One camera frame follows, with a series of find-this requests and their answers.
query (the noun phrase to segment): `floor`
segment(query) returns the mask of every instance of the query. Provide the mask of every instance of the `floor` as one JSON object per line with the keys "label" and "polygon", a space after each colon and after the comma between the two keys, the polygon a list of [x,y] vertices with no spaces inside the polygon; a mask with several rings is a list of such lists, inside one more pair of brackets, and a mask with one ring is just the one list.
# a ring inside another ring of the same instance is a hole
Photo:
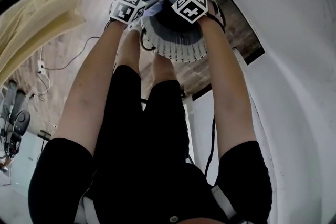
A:
{"label": "floor", "polygon": [[[79,8],[86,18],[86,23],[71,32],[50,41],[32,55],[12,75],[18,86],[25,92],[45,90],[45,86],[37,78],[37,60],[42,57],[46,67],[60,68],[65,66],[76,54],[78,54],[85,41],[92,36],[100,36],[108,20],[109,6],[112,0],[81,0]],[[233,47],[237,47],[244,58],[260,47],[260,43],[231,0],[217,0],[226,17],[226,34]],[[76,60],[66,69],[49,71],[51,87],[44,96],[44,101],[32,99],[28,105],[31,114],[29,131],[38,134],[39,130],[45,130],[53,134],[61,116],[68,92],[75,76],[92,49],[96,40],[88,42],[87,47]],[[151,76],[150,52],[143,51],[140,59],[140,71],[142,78],[142,95],[146,98],[149,94]],[[180,84],[184,86],[187,95],[193,94],[209,84],[207,57],[194,63],[174,63]]]}

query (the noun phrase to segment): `cable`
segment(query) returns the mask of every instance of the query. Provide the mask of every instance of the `cable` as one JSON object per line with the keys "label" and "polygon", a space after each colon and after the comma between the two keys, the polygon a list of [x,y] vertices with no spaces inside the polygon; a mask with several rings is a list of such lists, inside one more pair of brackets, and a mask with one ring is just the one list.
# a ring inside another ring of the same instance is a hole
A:
{"label": "cable", "polygon": [[36,108],[36,113],[38,113],[39,112],[39,109],[38,109],[38,107],[37,107],[37,105],[36,105],[36,99],[34,98],[34,107]]}
{"label": "cable", "polygon": [[32,95],[29,97],[29,100],[28,100],[28,102],[27,102],[27,105],[26,105],[26,109],[25,109],[25,110],[27,110],[27,109],[28,109],[29,102],[31,101],[31,99],[32,99],[34,96],[35,96],[35,95],[34,95],[34,94],[32,94]]}
{"label": "cable", "polygon": [[43,93],[43,94],[39,95],[39,96],[43,96],[43,95],[46,95],[47,92],[48,92],[49,89],[50,89],[50,79],[49,79],[49,77],[48,77],[47,75],[45,75],[45,76],[47,77],[47,79],[48,79],[48,82],[49,82],[49,86],[47,86],[47,85],[44,83],[44,81],[42,80],[42,78],[41,78],[38,74],[39,74],[39,72],[36,72],[36,76],[40,79],[40,81],[42,81],[43,85],[46,87],[46,90],[45,90],[45,91],[41,91],[41,92],[37,92],[37,93]]}
{"label": "cable", "polygon": [[64,67],[62,67],[62,68],[48,68],[48,67],[42,67],[42,68],[44,68],[44,69],[46,69],[46,70],[63,70],[63,69],[66,69],[78,56],[80,56],[83,52],[84,52],[84,50],[85,50],[85,47],[86,47],[86,44],[88,43],[88,41],[89,40],[91,40],[91,39],[93,39],[93,38],[100,38],[100,37],[90,37],[90,38],[88,38],[87,39],[87,41],[85,42],[85,45],[84,45],[84,47],[83,47],[83,50],[80,52],[80,53],[78,53],[75,57],[73,57],[72,58],[72,60],[70,61],[70,62],[68,62]]}
{"label": "cable", "polygon": [[148,48],[146,48],[145,46],[144,46],[144,44],[143,44],[143,35],[145,34],[145,29],[143,29],[142,31],[141,31],[141,34],[140,34],[140,45],[141,45],[141,47],[144,49],[144,50],[146,50],[146,51],[153,51],[153,50],[155,50],[155,47],[153,46],[152,48],[150,48],[150,49],[148,49]]}
{"label": "cable", "polygon": [[215,148],[215,116],[214,116],[214,119],[212,120],[212,137],[211,137],[211,150],[210,150],[210,155],[209,155],[209,159],[208,159],[208,162],[206,163],[206,167],[205,167],[205,172],[204,172],[204,175],[205,175],[205,178],[208,174],[208,170],[209,170],[209,166],[210,166],[210,163],[212,161],[212,156],[214,155],[214,148]]}
{"label": "cable", "polygon": [[9,113],[7,116],[6,116],[6,119],[5,119],[5,125],[4,125],[4,129],[5,129],[5,135],[7,135],[7,129],[6,129],[6,122],[7,122],[7,119],[9,119],[9,116],[11,115],[11,113]]}
{"label": "cable", "polygon": [[44,146],[44,141],[45,141],[45,139],[46,139],[46,133],[44,134],[44,137],[43,137],[43,142],[42,142],[42,147],[41,147],[41,153],[42,153],[42,151],[43,151],[43,146]]}
{"label": "cable", "polygon": [[191,162],[191,164],[194,164],[194,165],[195,165],[195,163],[194,163],[193,159],[191,159],[191,156],[190,156],[190,154],[188,154],[188,159],[189,159],[189,161]]}
{"label": "cable", "polygon": [[40,81],[43,83],[43,85],[46,87],[46,90],[45,91],[43,91],[43,92],[37,92],[36,94],[35,93],[33,93],[31,96],[30,96],[30,98],[33,96],[37,96],[38,97],[38,99],[40,100],[40,101],[42,101],[42,102],[44,102],[45,101],[45,99],[42,97],[42,96],[44,96],[44,95],[46,95],[47,93],[48,93],[48,91],[49,91],[49,89],[50,89],[50,79],[49,79],[49,77],[46,75],[46,77],[47,77],[47,79],[48,79],[48,81],[49,81],[49,86],[47,87],[47,85],[44,83],[44,81],[42,80],[42,78],[38,75],[39,74],[39,72],[36,72],[36,76],[40,79]]}

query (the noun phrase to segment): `power strip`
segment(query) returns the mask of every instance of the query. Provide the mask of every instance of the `power strip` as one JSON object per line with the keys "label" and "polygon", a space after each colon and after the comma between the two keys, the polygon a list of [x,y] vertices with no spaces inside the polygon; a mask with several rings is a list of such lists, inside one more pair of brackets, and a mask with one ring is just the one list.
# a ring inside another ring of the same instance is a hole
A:
{"label": "power strip", "polygon": [[38,66],[38,73],[42,75],[47,75],[46,69],[44,68],[44,61],[43,60],[37,60],[37,66]]}

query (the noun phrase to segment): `white pleated fabric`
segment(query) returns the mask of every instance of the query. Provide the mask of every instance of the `white pleated fabric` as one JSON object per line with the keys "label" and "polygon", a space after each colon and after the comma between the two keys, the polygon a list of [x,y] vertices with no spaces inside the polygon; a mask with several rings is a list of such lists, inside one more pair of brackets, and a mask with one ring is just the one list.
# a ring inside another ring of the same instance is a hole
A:
{"label": "white pleated fabric", "polygon": [[0,17],[0,86],[36,50],[85,22],[79,0],[20,0]]}

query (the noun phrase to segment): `wrist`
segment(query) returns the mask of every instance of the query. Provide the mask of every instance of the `wrist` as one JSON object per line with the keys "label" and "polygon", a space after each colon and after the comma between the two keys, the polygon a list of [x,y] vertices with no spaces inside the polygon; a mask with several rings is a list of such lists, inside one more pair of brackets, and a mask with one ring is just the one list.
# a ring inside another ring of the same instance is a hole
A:
{"label": "wrist", "polygon": [[127,24],[125,24],[121,21],[118,21],[118,20],[114,20],[114,21],[109,23],[106,30],[111,29],[111,28],[117,28],[117,29],[120,29],[120,30],[124,31],[126,29],[126,27],[127,27]]}
{"label": "wrist", "polygon": [[218,22],[215,20],[212,20],[211,18],[207,16],[203,16],[200,20],[198,20],[198,23],[200,24],[201,28],[207,27],[207,26],[212,26],[213,25],[218,25]]}

